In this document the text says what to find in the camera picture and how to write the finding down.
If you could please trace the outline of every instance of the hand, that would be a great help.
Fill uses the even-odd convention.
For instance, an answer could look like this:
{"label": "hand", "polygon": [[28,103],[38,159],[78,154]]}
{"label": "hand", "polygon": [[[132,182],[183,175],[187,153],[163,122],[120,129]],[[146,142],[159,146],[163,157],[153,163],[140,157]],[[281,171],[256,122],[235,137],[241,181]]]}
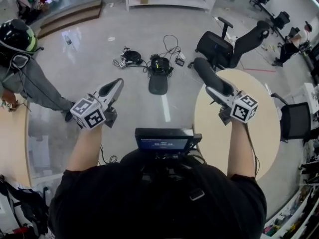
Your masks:
{"label": "hand", "polygon": [[18,101],[15,101],[11,105],[12,105],[12,107],[10,107],[10,109],[9,109],[10,112],[16,111],[16,109],[18,109],[18,107],[19,107]]}
{"label": "hand", "polygon": [[6,89],[4,89],[3,91],[2,100],[6,101],[9,104],[16,104],[16,98],[14,93]]}

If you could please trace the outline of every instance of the black helmet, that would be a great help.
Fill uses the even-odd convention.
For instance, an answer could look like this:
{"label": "black helmet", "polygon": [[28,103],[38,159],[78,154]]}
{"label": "black helmet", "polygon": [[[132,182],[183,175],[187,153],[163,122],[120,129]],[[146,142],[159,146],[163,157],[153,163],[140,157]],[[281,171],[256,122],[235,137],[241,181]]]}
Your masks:
{"label": "black helmet", "polygon": [[37,38],[32,29],[20,19],[0,24],[0,64],[9,67],[11,58],[18,52],[32,54]]}

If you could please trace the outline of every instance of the wooden table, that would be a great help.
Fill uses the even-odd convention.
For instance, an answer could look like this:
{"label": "wooden table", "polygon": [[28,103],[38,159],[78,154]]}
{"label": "wooden table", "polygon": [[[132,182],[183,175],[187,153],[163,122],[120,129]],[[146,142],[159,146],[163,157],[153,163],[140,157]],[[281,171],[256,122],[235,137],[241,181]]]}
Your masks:
{"label": "wooden table", "polygon": [[[244,90],[259,102],[255,116],[248,122],[248,128],[255,152],[260,161],[257,178],[261,178],[272,166],[280,143],[280,123],[273,99],[266,88],[253,76],[235,69],[217,73]],[[220,105],[212,102],[206,93],[205,86],[200,90],[195,107],[194,128],[201,133],[202,141],[199,151],[209,165],[227,173],[231,124],[227,126],[218,116]]]}
{"label": "wooden table", "polygon": [[[16,95],[19,103],[24,101]],[[0,108],[0,174],[31,187],[27,159],[28,109],[21,105],[12,113]]]}

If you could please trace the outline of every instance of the bag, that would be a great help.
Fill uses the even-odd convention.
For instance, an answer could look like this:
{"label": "bag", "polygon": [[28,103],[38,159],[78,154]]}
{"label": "bag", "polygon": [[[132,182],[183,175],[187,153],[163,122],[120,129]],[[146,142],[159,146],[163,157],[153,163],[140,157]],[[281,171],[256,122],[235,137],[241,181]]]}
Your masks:
{"label": "bag", "polygon": [[[0,175],[0,193],[8,199],[13,215],[20,228],[22,225],[14,210],[17,206],[21,206],[23,215],[32,223],[34,233],[37,236],[48,233],[47,220],[49,216],[49,208],[45,203],[45,199],[38,193],[31,189],[15,189],[5,181],[3,175]],[[9,193],[15,199],[19,200],[19,202],[14,203],[10,198]]]}

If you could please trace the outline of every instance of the black shoe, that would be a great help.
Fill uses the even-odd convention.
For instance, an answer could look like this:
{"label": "black shoe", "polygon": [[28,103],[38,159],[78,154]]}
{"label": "black shoe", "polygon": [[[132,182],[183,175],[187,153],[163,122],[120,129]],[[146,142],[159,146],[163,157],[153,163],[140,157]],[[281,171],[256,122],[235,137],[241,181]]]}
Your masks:
{"label": "black shoe", "polygon": [[70,122],[73,119],[73,115],[70,111],[68,111],[65,115],[65,122]]}
{"label": "black shoe", "polygon": [[272,66],[283,67],[283,63],[282,63],[282,62],[279,62],[278,60],[275,60],[274,63],[272,64]]}

